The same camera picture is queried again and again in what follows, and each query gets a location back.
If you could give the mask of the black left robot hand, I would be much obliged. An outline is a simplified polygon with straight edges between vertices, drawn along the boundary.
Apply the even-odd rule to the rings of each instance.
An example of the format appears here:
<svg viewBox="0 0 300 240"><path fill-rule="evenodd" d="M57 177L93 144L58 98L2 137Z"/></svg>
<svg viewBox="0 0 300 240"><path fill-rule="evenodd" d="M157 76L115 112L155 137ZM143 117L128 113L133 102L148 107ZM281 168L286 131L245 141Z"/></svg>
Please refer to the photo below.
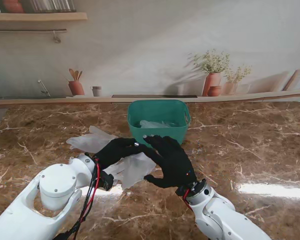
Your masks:
<svg viewBox="0 0 300 240"><path fill-rule="evenodd" d="M93 159L97 161L100 170L116 164L122 158L144 153L147 147L143 144L136 146L134 138L115 138L98 151Z"/></svg>

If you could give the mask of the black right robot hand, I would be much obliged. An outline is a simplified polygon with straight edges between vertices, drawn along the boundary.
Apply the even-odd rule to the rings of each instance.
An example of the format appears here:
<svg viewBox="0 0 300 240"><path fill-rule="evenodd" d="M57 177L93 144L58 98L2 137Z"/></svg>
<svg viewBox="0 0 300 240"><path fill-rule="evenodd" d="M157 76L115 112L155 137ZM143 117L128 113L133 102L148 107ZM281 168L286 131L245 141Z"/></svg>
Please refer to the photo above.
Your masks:
<svg viewBox="0 0 300 240"><path fill-rule="evenodd" d="M142 152L158 166L163 173L162 178L148 174L146 181L159 188L181 187L197 182L197 177L188 155L180 144L169 136L159 135L143 137L151 148L140 145Z"/></svg>

